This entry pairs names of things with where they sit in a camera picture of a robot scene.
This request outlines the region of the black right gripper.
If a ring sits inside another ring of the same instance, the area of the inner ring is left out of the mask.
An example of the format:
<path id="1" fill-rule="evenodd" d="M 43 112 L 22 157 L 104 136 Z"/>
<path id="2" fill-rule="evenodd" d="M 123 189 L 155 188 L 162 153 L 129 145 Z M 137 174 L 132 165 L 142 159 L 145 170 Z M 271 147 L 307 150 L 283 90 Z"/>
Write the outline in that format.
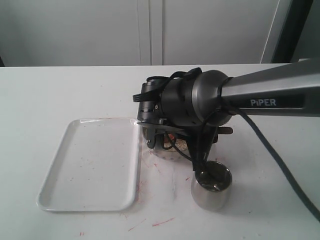
<path id="1" fill-rule="evenodd" d="M 164 77 L 148 77 L 146 82 L 142 84 L 141 94 L 152 92 L 158 89 L 165 82 Z M 143 100 L 139 102 L 137 119 L 144 123 L 158 123 L 159 122 L 159 110 L 155 109 L 155 105 L 159 102 L 160 93 L 149 93 L 147 97 L 143 97 Z"/>

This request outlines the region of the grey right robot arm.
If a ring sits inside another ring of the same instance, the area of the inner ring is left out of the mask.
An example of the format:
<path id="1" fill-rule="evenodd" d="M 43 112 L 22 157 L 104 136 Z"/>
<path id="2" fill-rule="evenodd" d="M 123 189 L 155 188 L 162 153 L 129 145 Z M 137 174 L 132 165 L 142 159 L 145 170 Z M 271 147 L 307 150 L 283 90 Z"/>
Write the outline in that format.
<path id="1" fill-rule="evenodd" d="M 142 123 L 184 129 L 204 122 L 223 125 L 236 110 L 248 115 L 317 117 L 320 61 L 317 58 L 241 76 L 199 67 L 169 77 L 152 76 L 133 96 Z"/>

